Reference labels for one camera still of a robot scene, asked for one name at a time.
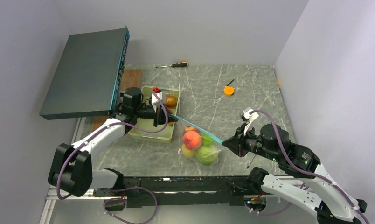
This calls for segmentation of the red apple toy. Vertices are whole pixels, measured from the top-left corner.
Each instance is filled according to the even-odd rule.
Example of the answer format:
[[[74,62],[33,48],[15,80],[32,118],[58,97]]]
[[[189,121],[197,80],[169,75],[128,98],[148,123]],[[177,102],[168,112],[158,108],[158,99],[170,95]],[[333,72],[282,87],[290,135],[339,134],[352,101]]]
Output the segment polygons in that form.
[[[190,131],[200,133],[200,130],[198,128],[194,127],[194,126],[186,126],[183,130],[184,133],[187,133],[187,132],[190,132]]]

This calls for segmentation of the peach toy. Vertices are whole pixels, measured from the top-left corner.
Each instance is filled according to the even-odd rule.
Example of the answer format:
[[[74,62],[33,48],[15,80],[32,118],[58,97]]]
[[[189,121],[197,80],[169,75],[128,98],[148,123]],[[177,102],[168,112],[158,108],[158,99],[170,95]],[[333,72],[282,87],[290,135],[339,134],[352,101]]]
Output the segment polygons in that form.
[[[183,135],[182,139],[189,150],[197,150],[202,146],[201,136],[197,132],[187,132]]]

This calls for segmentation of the green leaf toy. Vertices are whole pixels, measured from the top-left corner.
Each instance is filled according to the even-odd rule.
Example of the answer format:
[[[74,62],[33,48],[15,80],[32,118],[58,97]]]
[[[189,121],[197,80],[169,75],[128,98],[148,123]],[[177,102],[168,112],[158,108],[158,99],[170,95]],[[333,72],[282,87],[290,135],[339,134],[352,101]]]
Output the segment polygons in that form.
[[[210,146],[213,144],[214,140],[207,134],[200,133],[200,136],[201,136],[202,146]]]

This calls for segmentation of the clear zip top bag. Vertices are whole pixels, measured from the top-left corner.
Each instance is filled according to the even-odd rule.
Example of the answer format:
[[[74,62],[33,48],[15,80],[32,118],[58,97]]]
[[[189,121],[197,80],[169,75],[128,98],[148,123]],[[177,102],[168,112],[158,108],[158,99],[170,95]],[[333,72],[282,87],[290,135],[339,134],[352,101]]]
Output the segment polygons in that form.
[[[223,150],[222,141],[203,128],[173,115],[179,139],[178,154],[204,166],[213,166]]]

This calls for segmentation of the yellow lemon toy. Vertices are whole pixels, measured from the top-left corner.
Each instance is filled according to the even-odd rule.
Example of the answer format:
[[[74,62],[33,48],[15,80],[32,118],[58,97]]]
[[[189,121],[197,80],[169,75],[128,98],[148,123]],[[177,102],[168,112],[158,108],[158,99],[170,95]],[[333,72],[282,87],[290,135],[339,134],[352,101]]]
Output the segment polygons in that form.
[[[188,158],[193,158],[195,156],[194,150],[189,150],[185,144],[182,144],[181,150],[184,156]]]

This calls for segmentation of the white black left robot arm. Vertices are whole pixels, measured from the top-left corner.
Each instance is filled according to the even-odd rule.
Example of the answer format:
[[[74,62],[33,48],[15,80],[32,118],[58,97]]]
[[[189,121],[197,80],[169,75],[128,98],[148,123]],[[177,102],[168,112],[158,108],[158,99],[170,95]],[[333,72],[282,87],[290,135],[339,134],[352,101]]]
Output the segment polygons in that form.
[[[127,88],[120,96],[116,110],[99,128],[78,142],[62,143],[56,148],[48,182],[56,188],[60,200],[83,196],[90,189],[104,189],[112,196],[120,195],[125,188],[123,174],[111,168],[94,170],[93,160],[133,128],[158,133],[169,122],[178,121],[165,105],[164,89],[153,87],[149,103],[144,101],[138,87]]]

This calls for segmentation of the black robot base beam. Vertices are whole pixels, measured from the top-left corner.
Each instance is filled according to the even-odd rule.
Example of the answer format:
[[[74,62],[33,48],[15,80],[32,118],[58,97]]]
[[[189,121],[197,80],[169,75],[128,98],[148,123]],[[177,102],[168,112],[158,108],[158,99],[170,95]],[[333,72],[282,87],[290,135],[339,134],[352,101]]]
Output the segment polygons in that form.
[[[158,205],[228,204],[243,206],[262,193],[245,175],[124,177],[115,190],[95,189],[94,197],[123,197],[127,208]]]

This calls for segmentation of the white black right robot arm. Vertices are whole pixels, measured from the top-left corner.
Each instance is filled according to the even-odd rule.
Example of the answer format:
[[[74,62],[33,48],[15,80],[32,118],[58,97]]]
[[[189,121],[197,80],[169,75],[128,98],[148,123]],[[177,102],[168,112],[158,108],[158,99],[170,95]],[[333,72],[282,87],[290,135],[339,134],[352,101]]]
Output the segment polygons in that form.
[[[262,168],[253,168],[247,178],[247,189],[277,195],[316,216],[319,224],[368,223],[364,217],[367,203],[346,193],[329,175],[319,157],[309,148],[292,143],[287,131],[278,125],[264,125],[260,134],[243,124],[222,145],[239,157],[248,152],[274,161],[286,174],[297,178],[312,193],[287,184]]]

